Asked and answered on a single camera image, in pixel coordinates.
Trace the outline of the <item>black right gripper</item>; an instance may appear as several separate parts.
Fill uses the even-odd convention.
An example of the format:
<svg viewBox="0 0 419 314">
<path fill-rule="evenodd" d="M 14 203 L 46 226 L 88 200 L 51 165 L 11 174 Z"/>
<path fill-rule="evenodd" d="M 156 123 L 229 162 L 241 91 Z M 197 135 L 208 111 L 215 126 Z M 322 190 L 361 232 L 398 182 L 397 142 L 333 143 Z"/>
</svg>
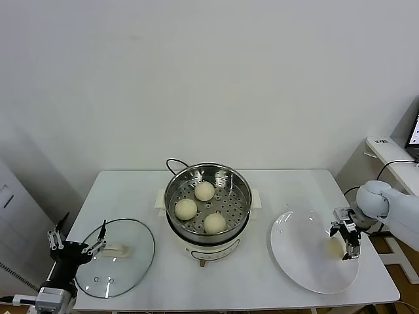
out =
<svg viewBox="0 0 419 314">
<path fill-rule="evenodd" d="M 340 232 L 346 243 L 346 253 L 342 260 L 351 260 L 359 258 L 361 234 L 354 222 L 332 222 L 329 232 L 330 237 L 334 237 Z"/>
</svg>

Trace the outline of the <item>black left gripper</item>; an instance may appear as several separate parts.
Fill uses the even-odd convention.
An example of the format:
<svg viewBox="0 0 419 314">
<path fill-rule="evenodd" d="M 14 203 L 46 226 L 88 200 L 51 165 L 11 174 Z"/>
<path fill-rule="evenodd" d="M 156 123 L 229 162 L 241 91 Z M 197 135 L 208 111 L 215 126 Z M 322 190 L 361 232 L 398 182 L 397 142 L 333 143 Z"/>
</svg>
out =
<svg viewBox="0 0 419 314">
<path fill-rule="evenodd" d="M 69 212 L 64 215 L 53 230 L 47 232 L 50 257 L 55 261 L 54 269 L 48 279 L 48 286 L 51 288 L 75 288 L 75 276 L 78 268 L 91 261 L 92 256 L 96 256 L 106 246 L 106 220 L 98 228 L 99 233 L 94 243 L 88 243 L 88 238 L 94 235 L 92 232 L 84 243 L 64 241 L 63 244 L 61 230 L 68 216 Z"/>
</svg>

